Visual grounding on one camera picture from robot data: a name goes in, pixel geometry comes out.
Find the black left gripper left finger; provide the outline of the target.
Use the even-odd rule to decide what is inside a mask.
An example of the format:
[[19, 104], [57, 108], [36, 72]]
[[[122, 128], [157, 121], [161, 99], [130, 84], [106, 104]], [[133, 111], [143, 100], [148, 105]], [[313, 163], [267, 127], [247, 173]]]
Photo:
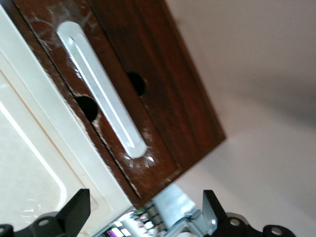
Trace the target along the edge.
[[90, 190], [79, 189], [55, 216], [62, 233], [76, 237], [91, 213]]

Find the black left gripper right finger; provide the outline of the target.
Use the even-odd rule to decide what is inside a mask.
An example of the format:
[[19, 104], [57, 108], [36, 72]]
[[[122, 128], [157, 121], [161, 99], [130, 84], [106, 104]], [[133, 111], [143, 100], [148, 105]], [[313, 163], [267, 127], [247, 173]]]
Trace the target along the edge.
[[209, 236], [228, 236], [228, 231], [225, 229], [225, 221], [228, 217], [212, 190], [203, 191], [202, 215]]

